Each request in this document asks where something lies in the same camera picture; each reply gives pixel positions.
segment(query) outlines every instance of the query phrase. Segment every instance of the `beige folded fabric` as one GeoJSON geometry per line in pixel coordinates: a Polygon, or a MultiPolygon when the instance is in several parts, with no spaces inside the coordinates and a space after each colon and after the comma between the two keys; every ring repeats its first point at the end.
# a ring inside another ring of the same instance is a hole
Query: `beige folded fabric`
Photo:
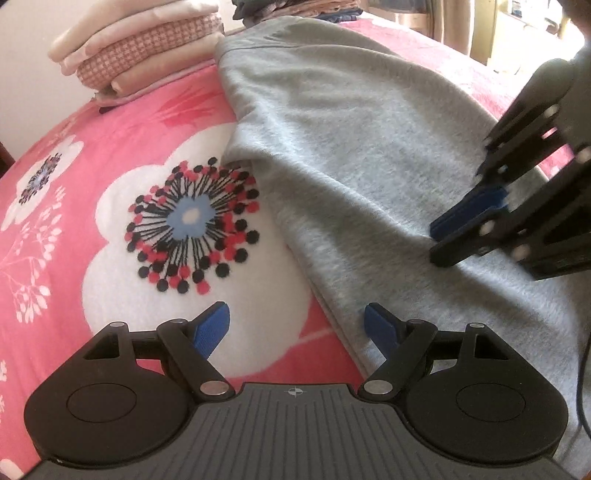
{"type": "Polygon", "coordinates": [[[53,61],[62,61],[70,53],[84,45],[92,35],[107,25],[130,15],[149,10],[174,0],[99,0],[76,25],[57,37],[47,55],[53,61]]]}
{"type": "Polygon", "coordinates": [[[82,62],[76,74],[82,85],[101,90],[141,61],[219,31],[218,14],[169,22],[124,38],[82,62]]]}
{"type": "Polygon", "coordinates": [[[103,48],[141,31],[175,20],[212,14],[217,9],[217,0],[177,0],[118,20],[92,35],[78,50],[63,59],[60,62],[61,72],[72,75],[83,61],[103,48]]]}
{"type": "Polygon", "coordinates": [[[174,72],[213,58],[213,50],[223,33],[215,32],[182,47],[153,55],[123,72],[111,82],[118,96],[131,95],[174,72]]]}
{"type": "Polygon", "coordinates": [[[188,69],[181,70],[180,72],[171,73],[170,75],[157,80],[152,85],[148,85],[146,88],[142,88],[141,90],[132,93],[131,95],[123,97],[118,96],[112,88],[107,87],[106,89],[101,90],[100,92],[96,92],[95,102],[98,106],[124,105],[126,103],[131,102],[132,100],[135,100],[136,98],[142,97],[147,93],[156,90],[157,88],[160,88],[171,82],[175,82],[176,80],[185,78],[187,75],[191,75],[192,73],[198,72],[199,70],[203,70],[204,68],[210,67],[212,65],[215,65],[214,59],[205,60],[201,63],[197,63],[196,65],[190,66],[188,69]]]}

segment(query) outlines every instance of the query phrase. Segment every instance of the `circular pad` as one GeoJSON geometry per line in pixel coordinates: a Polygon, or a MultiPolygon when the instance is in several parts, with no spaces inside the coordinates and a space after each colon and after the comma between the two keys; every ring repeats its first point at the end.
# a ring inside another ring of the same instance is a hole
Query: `circular pad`
{"type": "Polygon", "coordinates": [[[512,420],[525,408],[517,390],[497,383],[468,385],[457,393],[456,402],[466,415],[482,421],[512,420]]]}
{"type": "Polygon", "coordinates": [[[412,387],[406,406],[424,440],[485,465],[552,454],[568,420],[560,393],[531,367],[519,369],[509,360],[458,363],[428,375],[412,387]]]}
{"type": "Polygon", "coordinates": [[[137,396],[130,388],[114,383],[95,383],[76,390],[68,398],[68,410],[77,419],[92,423],[114,421],[126,416],[137,401],[137,396]],[[99,399],[108,398],[109,402],[97,405],[99,399]]]}
{"type": "Polygon", "coordinates": [[[42,458],[87,468],[149,454],[178,432],[188,412],[187,396],[172,380],[135,359],[108,358],[66,362],[33,392],[24,417],[42,458]]]}

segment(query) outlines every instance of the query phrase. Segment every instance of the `white wall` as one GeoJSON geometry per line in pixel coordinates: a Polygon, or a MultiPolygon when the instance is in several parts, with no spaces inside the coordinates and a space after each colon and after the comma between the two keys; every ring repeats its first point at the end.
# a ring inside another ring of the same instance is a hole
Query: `white wall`
{"type": "MultiPolygon", "coordinates": [[[[76,75],[64,77],[47,48],[94,0],[8,0],[0,7],[0,142],[18,158],[93,95],[76,75]]],[[[233,5],[220,9],[226,30],[233,5]]]]}

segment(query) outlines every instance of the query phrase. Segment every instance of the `white flower pattern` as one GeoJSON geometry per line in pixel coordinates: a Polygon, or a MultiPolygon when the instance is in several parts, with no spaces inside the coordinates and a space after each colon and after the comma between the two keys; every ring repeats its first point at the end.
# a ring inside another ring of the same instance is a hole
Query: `white flower pattern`
{"type": "Polygon", "coordinates": [[[158,291],[138,276],[142,264],[136,252],[127,250],[124,234],[132,216],[129,205],[138,193],[164,181],[184,160],[194,168],[219,158],[234,128],[224,124],[205,129],[181,144],[164,164],[130,170],[105,190],[95,215],[107,244],[89,263],[82,285],[85,317],[93,332],[121,319],[131,330],[150,330],[170,318],[193,319],[217,300],[227,302],[230,330],[210,357],[227,377],[259,372],[280,359],[298,342],[308,316],[310,287],[264,203],[246,217],[249,229],[261,233],[249,247],[248,260],[232,264],[226,278],[208,273],[206,294],[195,286],[184,294],[172,287],[158,291]]]}
{"type": "Polygon", "coordinates": [[[16,185],[16,196],[8,206],[0,231],[12,223],[19,225],[37,208],[50,190],[50,185],[72,164],[84,143],[74,142],[74,135],[61,142],[44,159],[35,162],[16,185]]]}
{"type": "Polygon", "coordinates": [[[61,214],[57,211],[65,194],[64,187],[56,189],[54,202],[39,214],[34,224],[26,222],[22,226],[7,254],[0,260],[0,275],[8,281],[15,315],[21,323],[32,322],[47,308],[51,291],[41,281],[61,235],[61,214]]]}

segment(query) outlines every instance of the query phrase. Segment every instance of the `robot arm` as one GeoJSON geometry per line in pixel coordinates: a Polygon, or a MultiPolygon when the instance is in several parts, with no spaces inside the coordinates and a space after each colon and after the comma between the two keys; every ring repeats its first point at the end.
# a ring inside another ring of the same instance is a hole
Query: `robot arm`
{"type": "MultiPolygon", "coordinates": [[[[562,3],[591,30],[591,3],[562,3]]],[[[500,248],[535,279],[591,268],[590,92],[590,46],[534,73],[484,140],[476,186],[430,225],[438,242],[432,263],[449,267],[500,248]],[[509,211],[507,186],[564,145],[574,154],[571,162],[509,211]]]]}

